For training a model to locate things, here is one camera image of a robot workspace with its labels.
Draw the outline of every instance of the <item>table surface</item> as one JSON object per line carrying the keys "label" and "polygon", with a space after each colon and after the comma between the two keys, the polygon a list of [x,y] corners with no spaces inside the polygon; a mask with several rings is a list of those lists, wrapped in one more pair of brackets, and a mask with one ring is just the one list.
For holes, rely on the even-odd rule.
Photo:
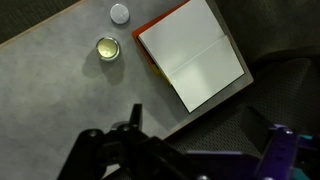
{"label": "table surface", "polygon": [[[84,0],[0,45],[2,179],[56,179],[82,130],[107,132],[128,120],[134,103],[143,104],[143,132],[165,138],[250,84],[235,47],[246,74],[189,114],[153,73],[131,32],[181,2]],[[130,11],[124,25],[110,19],[116,3]],[[103,36],[121,46],[113,63],[99,61],[95,52]]]}

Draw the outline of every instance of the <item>open book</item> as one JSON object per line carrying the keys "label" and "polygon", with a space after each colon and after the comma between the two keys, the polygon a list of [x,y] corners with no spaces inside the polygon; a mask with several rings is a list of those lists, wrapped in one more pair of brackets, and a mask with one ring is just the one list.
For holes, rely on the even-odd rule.
{"label": "open book", "polygon": [[205,0],[191,0],[139,35],[189,112],[244,74]]}

